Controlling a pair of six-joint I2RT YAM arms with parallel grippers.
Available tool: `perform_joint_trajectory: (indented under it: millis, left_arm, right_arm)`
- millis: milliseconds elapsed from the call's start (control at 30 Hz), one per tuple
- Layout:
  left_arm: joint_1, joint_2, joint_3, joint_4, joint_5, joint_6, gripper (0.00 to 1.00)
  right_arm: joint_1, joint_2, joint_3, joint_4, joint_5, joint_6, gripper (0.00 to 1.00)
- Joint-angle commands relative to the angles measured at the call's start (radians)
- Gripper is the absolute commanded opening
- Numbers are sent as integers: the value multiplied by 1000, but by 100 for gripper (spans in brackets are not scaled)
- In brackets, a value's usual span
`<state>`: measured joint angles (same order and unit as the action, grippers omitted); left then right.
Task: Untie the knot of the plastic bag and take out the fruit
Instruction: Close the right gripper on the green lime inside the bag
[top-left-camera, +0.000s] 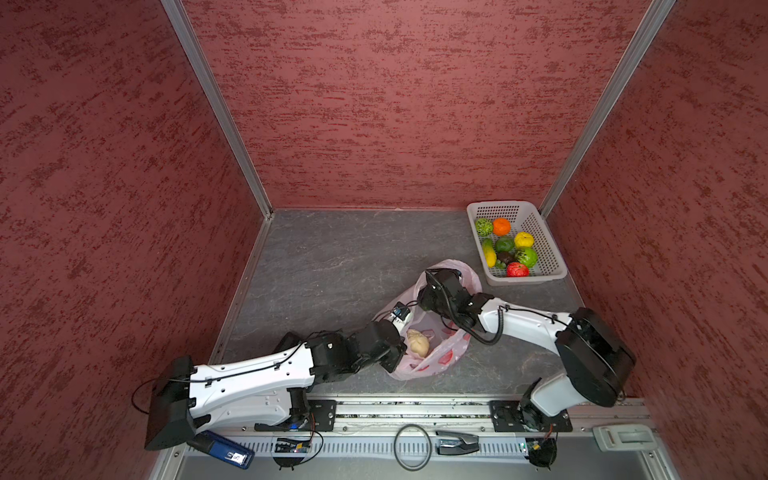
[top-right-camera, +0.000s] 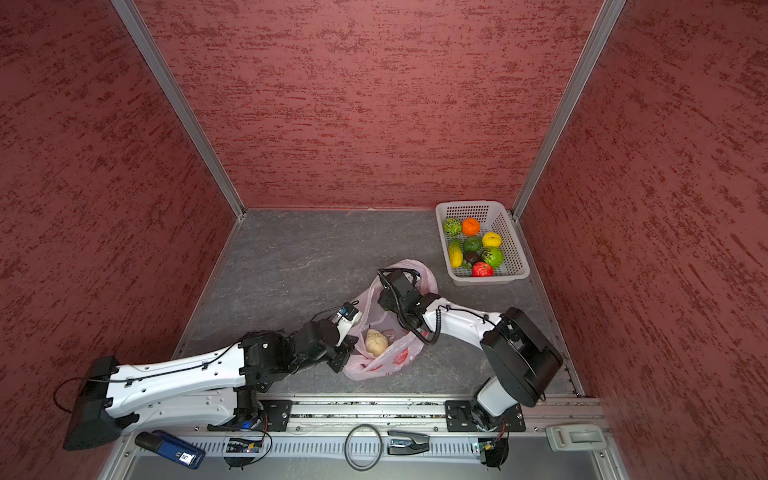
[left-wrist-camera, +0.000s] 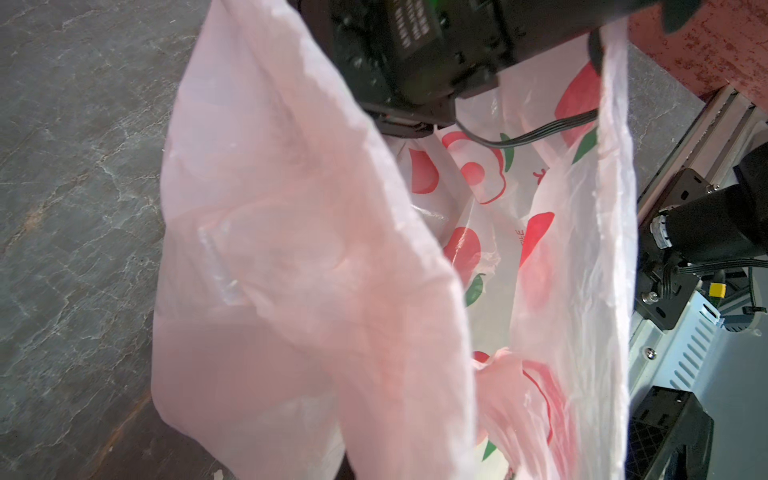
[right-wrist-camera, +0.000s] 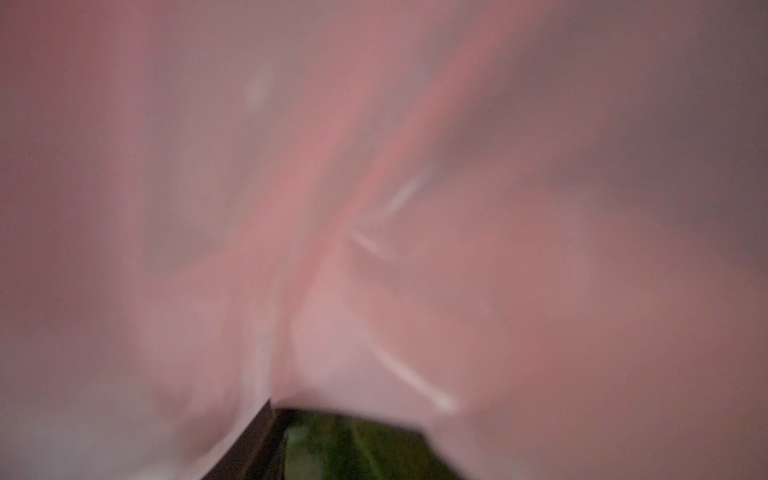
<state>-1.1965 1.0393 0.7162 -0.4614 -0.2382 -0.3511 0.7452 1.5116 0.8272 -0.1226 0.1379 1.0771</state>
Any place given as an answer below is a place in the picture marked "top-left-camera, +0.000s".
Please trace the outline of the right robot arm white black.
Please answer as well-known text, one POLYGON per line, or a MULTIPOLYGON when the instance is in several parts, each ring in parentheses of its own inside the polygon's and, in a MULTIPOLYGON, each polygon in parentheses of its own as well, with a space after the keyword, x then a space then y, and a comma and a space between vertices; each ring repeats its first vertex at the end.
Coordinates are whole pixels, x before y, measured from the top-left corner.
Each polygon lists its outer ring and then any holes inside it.
POLYGON ((524 431, 555 428, 567 410, 582 403, 612 408, 637 359, 593 310, 550 313, 513 305, 483 292, 471 293, 456 269, 425 271, 417 305, 438 314, 477 342, 493 346, 506 335, 557 355, 563 371, 533 382, 518 401, 513 424, 524 431))

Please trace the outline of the dark purple mangosteen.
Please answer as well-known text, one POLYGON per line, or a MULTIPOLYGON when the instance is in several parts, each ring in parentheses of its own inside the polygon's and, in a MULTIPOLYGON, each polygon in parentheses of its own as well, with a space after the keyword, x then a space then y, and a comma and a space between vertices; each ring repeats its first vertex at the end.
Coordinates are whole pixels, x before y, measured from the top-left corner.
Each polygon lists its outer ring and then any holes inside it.
POLYGON ((498 251, 496 256, 497 262, 503 264, 504 267, 517 261, 515 253, 511 251, 498 251))

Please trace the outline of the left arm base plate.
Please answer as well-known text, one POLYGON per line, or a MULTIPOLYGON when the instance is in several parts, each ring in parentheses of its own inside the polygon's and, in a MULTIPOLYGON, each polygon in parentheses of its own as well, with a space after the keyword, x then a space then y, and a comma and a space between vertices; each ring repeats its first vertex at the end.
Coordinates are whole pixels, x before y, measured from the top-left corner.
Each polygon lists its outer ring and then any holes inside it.
POLYGON ((337 402, 334 400, 310 399, 306 404, 289 410, 289 417, 274 426, 255 424, 259 432, 331 432, 335 424, 337 402))

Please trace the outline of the yellow fruit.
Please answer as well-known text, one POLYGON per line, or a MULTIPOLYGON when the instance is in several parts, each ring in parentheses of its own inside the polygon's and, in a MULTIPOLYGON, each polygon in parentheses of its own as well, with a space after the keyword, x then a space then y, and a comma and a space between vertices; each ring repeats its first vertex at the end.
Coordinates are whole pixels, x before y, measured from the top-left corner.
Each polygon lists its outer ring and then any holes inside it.
POLYGON ((535 244, 535 238, 528 232, 521 231, 514 237, 516 249, 532 248, 535 244))

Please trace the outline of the white plastic basket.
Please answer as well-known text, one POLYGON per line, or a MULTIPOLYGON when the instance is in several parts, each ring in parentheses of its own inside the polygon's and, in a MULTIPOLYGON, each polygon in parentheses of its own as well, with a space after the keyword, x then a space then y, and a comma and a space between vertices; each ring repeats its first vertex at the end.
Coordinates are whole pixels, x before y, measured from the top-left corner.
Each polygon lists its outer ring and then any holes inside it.
POLYGON ((566 277, 565 261, 533 204, 476 202, 466 212, 489 284, 541 284, 566 277))

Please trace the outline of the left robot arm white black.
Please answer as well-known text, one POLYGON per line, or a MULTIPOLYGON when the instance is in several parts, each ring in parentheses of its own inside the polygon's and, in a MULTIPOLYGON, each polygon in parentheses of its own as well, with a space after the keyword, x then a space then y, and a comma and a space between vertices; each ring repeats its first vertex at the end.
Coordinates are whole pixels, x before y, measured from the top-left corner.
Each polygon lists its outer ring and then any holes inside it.
POLYGON ((403 320, 385 319, 344 334, 320 332, 282 351, 223 365, 176 358, 151 389, 144 448, 159 451, 240 421, 302 424, 312 387, 339 382, 379 365, 393 372, 407 350, 403 320))

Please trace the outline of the pink plastic bag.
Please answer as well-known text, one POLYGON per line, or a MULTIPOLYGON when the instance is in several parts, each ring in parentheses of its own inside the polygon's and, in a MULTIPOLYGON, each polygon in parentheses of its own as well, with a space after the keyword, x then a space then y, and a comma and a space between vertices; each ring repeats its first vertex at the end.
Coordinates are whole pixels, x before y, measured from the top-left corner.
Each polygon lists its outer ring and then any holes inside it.
MULTIPOLYGON (((428 267, 428 269, 440 268, 458 270, 460 272, 460 284, 470 294, 481 291, 480 279, 468 264, 459 260, 447 259, 428 267)), ((384 308, 377 312, 374 319, 392 310, 397 302, 408 304, 416 301, 419 291, 426 286, 426 276, 421 273, 416 283, 388 302, 384 308)), ((409 309, 411 311, 409 321, 401 332, 407 350, 394 371, 389 373, 392 378, 398 381, 426 378, 445 372, 464 355, 472 339, 463 330, 453 331, 449 329, 446 325, 455 329, 458 327, 447 317, 441 318, 437 313, 426 312, 417 305, 410 306, 409 309), (419 332, 429 341, 429 350, 426 356, 414 353, 411 339, 407 336, 409 331, 419 332)))

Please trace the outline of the small green fruit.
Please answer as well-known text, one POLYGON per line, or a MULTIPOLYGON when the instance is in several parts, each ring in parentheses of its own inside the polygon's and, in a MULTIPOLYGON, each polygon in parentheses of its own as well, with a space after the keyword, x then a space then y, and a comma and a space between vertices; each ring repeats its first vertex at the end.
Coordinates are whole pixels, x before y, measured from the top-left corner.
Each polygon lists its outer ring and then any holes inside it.
POLYGON ((477 235, 480 238, 488 237, 494 231, 493 222, 486 218, 477 218, 474 222, 474 227, 477 235))

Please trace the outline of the light green bumpy fruit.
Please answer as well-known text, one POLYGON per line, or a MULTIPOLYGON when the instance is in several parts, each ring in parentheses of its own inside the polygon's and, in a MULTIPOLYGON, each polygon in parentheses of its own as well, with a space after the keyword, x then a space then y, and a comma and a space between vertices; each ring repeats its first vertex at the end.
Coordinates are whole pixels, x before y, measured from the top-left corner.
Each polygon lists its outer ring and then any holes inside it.
POLYGON ((515 261, 532 269, 538 263, 538 254, 532 247, 520 247, 515 251, 515 261))

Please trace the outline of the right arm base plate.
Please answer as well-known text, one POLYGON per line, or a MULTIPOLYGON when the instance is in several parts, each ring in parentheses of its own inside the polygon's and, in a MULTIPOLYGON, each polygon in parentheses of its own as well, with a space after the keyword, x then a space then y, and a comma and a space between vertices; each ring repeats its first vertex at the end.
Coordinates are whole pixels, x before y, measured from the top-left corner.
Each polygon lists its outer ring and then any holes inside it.
POLYGON ((492 400, 490 418, 495 432, 511 433, 568 433, 573 431, 570 416, 562 410, 547 416, 532 403, 520 406, 520 401, 492 400))

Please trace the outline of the red apple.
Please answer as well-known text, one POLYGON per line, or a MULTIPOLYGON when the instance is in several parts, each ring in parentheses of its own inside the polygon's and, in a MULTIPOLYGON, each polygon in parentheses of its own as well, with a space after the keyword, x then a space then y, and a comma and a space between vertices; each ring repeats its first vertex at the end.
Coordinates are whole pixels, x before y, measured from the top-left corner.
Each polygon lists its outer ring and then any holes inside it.
POLYGON ((528 277, 530 275, 530 269, 523 263, 510 262, 506 266, 506 276, 508 278, 521 278, 528 277))

